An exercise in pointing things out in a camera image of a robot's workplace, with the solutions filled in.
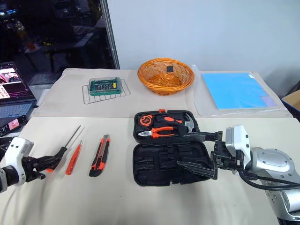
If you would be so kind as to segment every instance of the white table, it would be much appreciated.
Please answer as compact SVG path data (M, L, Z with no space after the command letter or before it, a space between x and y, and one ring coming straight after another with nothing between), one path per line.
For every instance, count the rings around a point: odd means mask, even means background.
M300 123L293 118L202 118L202 131L225 131L243 124L251 147L278 148L295 161L300 172ZM141 187L133 178L133 118L33 117L20 137L35 143L31 156L53 155L75 127L85 126L57 169L45 180L10 187L0 195L3 225L264 225L277 224L265 192L250 187L230 171L218 180L169 187ZM100 137L111 135L104 172L88 172ZM85 139L71 176L64 174L80 138ZM205 142L210 152L213 143Z
M283 106L276 94L267 86L258 73L253 76L275 99L276 104ZM129 96L85 105L83 103L82 86L91 78L118 76L125 79L131 92ZM51 87L44 102L36 109L33 116L58 117L134 117L138 112L167 110L190 110L195 117L201 117L194 105L194 83L191 87L170 96L159 96L148 90L138 79L136 70L109 69L65 69L61 78ZM207 92L203 101L212 101ZM244 114L243 117L292 117L287 111L274 111L258 114Z

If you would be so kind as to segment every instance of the pliers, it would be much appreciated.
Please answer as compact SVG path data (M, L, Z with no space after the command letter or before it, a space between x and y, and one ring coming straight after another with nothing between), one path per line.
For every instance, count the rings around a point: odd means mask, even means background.
M143 131L140 132L138 135L139 136L151 136L152 138L159 138L159 137L169 137L173 136L175 134L169 134L169 135L160 135L158 132L163 131L163 130L174 130L173 127L159 127L159 128L152 128L150 131Z

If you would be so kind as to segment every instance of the black tool case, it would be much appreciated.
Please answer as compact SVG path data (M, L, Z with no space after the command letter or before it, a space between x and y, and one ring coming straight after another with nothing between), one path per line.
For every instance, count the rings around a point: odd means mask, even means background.
M139 143L133 152L133 173L137 184L141 186L168 186L173 184L188 184L208 177L193 174L184 170L176 164L177 161L188 161L201 163L210 167L210 157L202 142L191 141L185 137L188 128L184 126L188 116L194 122L193 132L199 132L197 121L190 111L185 110L159 110L151 112L140 112L135 115L135 126L133 136ZM171 117L175 121L182 121L182 125L177 122L161 120L162 117ZM160 134L173 136L151 138L151 136L139 136L143 131L152 128L172 126L175 130L161 131Z

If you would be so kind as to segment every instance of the orange wicker basket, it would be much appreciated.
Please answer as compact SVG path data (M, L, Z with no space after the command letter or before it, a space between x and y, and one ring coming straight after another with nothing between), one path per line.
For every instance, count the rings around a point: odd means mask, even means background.
M158 95L171 95L190 86L195 75L190 67L177 60L157 58L143 63L137 75Z

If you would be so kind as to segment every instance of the metal wire rack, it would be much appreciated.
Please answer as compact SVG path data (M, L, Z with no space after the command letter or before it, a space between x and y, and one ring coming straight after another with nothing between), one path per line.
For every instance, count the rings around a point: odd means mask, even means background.
M124 79L121 79L121 90L122 92L120 94L92 96L89 94L89 86L84 85L82 87L83 103L87 105L95 102L101 102L130 95L130 90Z

